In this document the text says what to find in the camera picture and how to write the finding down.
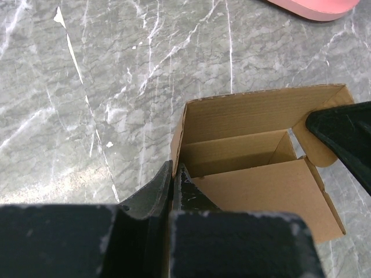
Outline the cardboard box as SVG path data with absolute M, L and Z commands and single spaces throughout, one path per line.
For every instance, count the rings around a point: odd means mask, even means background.
M 311 112 L 354 102 L 344 84 L 228 94 L 188 101 L 171 143 L 173 169 L 224 211 L 300 216 L 316 243 L 345 235 L 318 173 L 337 157 L 307 128 Z

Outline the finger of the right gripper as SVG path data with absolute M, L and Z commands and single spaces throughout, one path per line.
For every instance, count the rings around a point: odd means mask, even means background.
M 370 193 L 370 102 L 312 112 L 305 126 Z

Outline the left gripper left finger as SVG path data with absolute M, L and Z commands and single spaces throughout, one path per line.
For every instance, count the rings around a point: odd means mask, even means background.
M 161 277 L 172 166 L 120 204 L 1 206 L 1 276 Z

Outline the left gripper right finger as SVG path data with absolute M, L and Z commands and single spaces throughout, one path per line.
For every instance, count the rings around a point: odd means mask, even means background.
M 170 277 L 324 277 L 296 214 L 223 212 L 178 165 L 169 215 Z

